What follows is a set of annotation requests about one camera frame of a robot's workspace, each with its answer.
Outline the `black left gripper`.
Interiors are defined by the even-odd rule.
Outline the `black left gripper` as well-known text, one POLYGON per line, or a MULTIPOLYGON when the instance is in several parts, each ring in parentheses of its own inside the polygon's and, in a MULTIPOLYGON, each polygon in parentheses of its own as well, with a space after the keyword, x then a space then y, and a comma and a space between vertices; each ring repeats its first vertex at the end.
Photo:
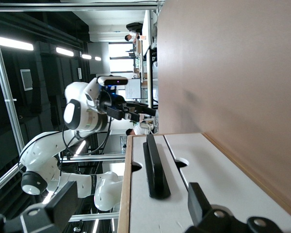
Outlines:
POLYGON ((117 120, 128 119, 139 121, 139 114, 156 115, 156 110, 149 108, 147 104, 137 101, 125 103, 125 99, 121 95, 108 91, 102 91, 98 100, 98 109, 117 120))

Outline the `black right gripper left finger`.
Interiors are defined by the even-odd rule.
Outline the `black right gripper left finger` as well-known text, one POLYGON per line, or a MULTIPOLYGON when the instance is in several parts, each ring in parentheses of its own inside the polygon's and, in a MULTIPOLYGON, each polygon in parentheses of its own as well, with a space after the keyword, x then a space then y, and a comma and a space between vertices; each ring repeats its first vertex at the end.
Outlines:
POLYGON ((77 183, 67 182, 47 204, 33 204, 11 220, 0 214, 0 233, 61 233, 77 206, 77 183))

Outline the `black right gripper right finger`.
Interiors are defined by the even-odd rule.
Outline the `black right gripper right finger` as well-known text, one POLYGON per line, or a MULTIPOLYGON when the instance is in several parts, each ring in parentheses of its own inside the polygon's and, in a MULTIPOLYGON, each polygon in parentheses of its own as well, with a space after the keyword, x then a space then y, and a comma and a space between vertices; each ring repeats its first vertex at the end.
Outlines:
POLYGON ((281 233, 270 219, 251 216, 245 223, 209 203, 198 183, 189 183, 188 210, 193 222, 187 233, 281 233))

